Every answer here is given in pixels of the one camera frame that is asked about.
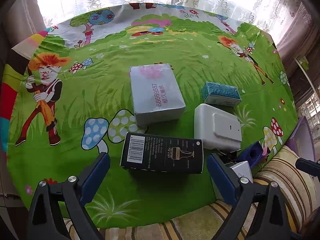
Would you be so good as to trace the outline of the small white box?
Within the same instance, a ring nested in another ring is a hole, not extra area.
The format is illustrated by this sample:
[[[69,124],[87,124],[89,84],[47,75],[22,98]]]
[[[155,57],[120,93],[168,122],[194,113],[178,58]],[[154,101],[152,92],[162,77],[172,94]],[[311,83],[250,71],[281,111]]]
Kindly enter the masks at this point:
[[[251,169],[248,164],[248,161],[242,161],[239,163],[228,163],[226,164],[226,166],[230,167],[239,178],[246,177],[250,182],[253,182],[253,177],[252,177],[252,173],[251,173]],[[221,195],[215,182],[213,181],[213,179],[211,179],[211,181],[212,181],[212,186],[213,186],[216,199],[223,200],[223,196]]]

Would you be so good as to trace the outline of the white plastic case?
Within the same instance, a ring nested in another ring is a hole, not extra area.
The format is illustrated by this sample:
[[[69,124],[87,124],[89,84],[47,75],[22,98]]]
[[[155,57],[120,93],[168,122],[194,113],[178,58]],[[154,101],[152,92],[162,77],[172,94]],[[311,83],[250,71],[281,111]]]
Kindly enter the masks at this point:
[[[240,122],[236,116],[202,103],[194,112],[194,138],[201,139],[208,150],[239,150],[242,142]]]

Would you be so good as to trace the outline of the teal tissue pack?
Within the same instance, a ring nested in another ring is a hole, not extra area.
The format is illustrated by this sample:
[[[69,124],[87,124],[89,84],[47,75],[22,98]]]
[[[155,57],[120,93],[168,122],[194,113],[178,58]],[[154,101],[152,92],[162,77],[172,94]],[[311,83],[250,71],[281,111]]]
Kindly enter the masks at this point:
[[[208,81],[204,83],[201,95],[204,103],[209,105],[235,107],[242,101],[236,87]]]

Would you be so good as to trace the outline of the black barcode box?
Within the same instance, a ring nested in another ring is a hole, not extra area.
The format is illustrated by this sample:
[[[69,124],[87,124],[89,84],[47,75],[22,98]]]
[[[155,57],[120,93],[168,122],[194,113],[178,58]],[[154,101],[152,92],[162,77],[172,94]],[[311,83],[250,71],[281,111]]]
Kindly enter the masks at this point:
[[[127,133],[120,166],[143,171],[201,174],[204,164],[200,139]]]

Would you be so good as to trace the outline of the purple storage box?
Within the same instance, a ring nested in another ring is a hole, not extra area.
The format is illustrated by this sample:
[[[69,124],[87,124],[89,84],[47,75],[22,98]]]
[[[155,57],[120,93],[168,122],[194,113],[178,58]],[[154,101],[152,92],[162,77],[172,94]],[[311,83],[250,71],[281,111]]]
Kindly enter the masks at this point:
[[[315,148],[311,130],[306,117],[299,118],[298,123],[285,145],[300,158],[315,161]]]

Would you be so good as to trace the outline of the striped beige sofa cushion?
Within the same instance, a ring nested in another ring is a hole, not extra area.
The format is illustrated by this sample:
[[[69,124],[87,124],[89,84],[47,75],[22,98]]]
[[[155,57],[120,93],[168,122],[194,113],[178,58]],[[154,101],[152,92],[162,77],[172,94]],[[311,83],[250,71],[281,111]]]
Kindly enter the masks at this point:
[[[276,181],[286,200],[291,230],[298,232],[319,207],[319,182],[298,170],[298,155],[287,146],[273,157],[253,180],[266,185]],[[196,211],[164,223],[127,228],[99,228],[103,239],[211,239],[227,218],[231,206],[217,200]]]

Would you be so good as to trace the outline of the dark blue small box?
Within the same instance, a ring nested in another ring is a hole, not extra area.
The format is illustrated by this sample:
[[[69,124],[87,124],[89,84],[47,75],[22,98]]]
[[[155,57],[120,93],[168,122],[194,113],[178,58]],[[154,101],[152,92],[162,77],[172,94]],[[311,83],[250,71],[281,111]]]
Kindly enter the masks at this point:
[[[263,159],[266,160],[268,157],[267,147],[262,147],[259,141],[249,145],[237,156],[236,161],[242,162],[247,161],[249,167],[253,169]]]

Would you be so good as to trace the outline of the white side table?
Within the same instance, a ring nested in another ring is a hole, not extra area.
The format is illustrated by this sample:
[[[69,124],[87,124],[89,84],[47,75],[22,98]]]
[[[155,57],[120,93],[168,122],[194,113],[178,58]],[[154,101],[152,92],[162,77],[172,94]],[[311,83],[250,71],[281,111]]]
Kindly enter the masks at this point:
[[[311,125],[319,124],[319,85],[316,85],[309,74],[295,58],[297,64],[294,99],[298,113],[305,116]]]

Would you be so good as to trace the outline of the green tissue pack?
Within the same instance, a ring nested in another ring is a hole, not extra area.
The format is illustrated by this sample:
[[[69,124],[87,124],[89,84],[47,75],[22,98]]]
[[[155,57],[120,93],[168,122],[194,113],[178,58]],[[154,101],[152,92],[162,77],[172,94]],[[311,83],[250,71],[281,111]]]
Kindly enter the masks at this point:
[[[305,71],[309,70],[309,62],[305,56],[300,56],[298,58],[298,62]]]

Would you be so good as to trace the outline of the pink drape curtain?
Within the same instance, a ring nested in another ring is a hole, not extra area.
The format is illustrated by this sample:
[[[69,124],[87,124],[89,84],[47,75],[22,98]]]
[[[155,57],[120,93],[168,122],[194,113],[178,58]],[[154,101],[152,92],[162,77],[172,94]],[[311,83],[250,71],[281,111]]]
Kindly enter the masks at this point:
[[[285,72],[292,76],[296,59],[310,53],[319,41],[319,0],[272,0],[268,28],[263,32],[274,43]]]

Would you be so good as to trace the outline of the silver pink box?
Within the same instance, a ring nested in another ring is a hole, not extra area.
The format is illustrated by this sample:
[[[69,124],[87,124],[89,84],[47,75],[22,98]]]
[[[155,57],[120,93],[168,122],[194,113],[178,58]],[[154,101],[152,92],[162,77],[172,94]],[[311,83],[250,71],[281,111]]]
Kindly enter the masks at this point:
[[[133,110],[137,125],[179,119],[185,102],[168,63],[130,67]]]

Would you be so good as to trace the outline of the green cartoon tablecloth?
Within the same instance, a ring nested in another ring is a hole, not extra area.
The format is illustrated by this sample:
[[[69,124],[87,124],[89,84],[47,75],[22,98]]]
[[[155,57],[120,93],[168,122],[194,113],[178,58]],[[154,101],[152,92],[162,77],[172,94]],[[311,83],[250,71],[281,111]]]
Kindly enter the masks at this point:
[[[164,222],[215,201],[207,170],[195,175],[133,174],[120,166],[123,139],[135,129],[130,67],[168,63],[185,102],[178,120],[149,134],[192,138],[205,82],[237,87],[227,108],[240,122],[242,147],[256,141],[277,153],[297,124],[281,58],[259,28],[214,12],[135,3],[98,9],[14,46],[1,93],[1,144],[18,195],[31,205],[37,184],[79,174],[98,155],[81,141],[90,118],[103,130],[111,168],[86,206],[103,227]]]

